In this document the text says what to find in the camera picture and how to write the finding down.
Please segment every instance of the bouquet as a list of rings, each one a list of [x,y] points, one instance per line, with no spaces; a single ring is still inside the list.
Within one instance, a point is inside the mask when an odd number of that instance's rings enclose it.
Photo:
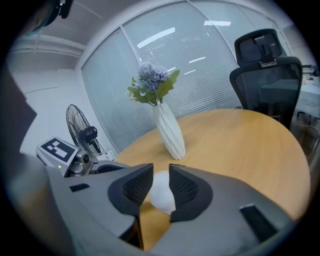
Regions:
[[[156,66],[151,61],[143,62],[138,70],[137,81],[132,78],[131,86],[128,87],[132,97],[130,100],[151,106],[163,103],[164,96],[174,88],[179,74],[179,70],[169,74],[162,66]]]

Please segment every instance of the desk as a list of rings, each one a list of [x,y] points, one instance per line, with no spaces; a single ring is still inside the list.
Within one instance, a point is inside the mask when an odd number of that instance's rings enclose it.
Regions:
[[[296,109],[320,118],[320,84],[312,80],[305,80],[301,85]]]
[[[170,163],[238,178],[272,199],[293,219],[309,201],[307,160],[294,136],[279,122],[258,112],[218,109],[178,119],[186,156],[174,160],[155,129],[121,152],[117,161],[130,166],[153,163],[154,172]],[[140,209],[144,249],[169,228],[170,216],[154,208],[147,196]]]

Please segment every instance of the office chair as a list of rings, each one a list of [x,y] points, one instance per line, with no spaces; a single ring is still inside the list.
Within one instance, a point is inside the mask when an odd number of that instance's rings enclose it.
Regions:
[[[242,108],[268,115],[290,129],[302,85],[303,68],[287,57],[274,29],[261,29],[234,42],[239,68],[230,82]]]

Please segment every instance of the window blind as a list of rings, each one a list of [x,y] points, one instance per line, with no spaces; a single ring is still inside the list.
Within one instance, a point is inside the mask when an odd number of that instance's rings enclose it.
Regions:
[[[118,152],[156,127],[152,107],[129,100],[127,87],[139,63],[151,60],[180,70],[164,97],[176,118],[240,106],[230,81],[236,61],[214,26],[191,4],[157,8],[125,24],[135,58],[122,31],[110,36],[82,68],[96,114]]]
[[[230,81],[236,61],[214,26],[189,3],[150,11],[125,24],[140,61],[180,70],[164,97],[176,118],[240,106]]]
[[[192,3],[208,17],[210,22],[207,24],[215,26],[224,36],[234,55],[236,55],[235,41],[239,37],[257,30],[236,4],[200,0],[194,0]]]
[[[155,128],[151,106],[129,100],[127,87],[138,67],[124,34],[117,30],[82,68],[91,103],[118,152]]]

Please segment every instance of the white vase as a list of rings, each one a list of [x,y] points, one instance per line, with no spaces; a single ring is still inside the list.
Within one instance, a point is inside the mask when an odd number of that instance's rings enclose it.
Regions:
[[[186,156],[185,141],[179,124],[167,103],[154,106],[153,115],[162,141],[171,156],[176,160],[184,158]]]

